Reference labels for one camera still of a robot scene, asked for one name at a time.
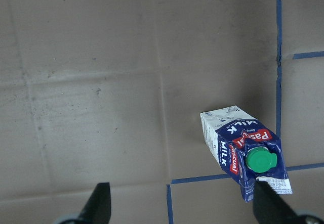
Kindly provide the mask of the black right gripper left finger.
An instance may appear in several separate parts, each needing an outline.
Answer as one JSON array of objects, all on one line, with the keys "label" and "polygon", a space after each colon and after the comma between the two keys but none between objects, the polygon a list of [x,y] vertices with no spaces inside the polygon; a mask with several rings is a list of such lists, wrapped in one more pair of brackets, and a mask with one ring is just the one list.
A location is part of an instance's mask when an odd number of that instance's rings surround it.
[{"label": "black right gripper left finger", "polygon": [[77,218],[77,223],[109,223],[111,219],[110,184],[98,183]]}]

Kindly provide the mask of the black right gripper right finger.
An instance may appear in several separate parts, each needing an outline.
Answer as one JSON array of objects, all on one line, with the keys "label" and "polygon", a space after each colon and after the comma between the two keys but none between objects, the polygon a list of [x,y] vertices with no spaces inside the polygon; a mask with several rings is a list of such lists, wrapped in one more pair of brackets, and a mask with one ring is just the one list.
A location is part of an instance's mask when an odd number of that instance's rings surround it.
[{"label": "black right gripper right finger", "polygon": [[298,216],[264,181],[255,182],[253,214],[258,223],[304,223],[304,217]]}]

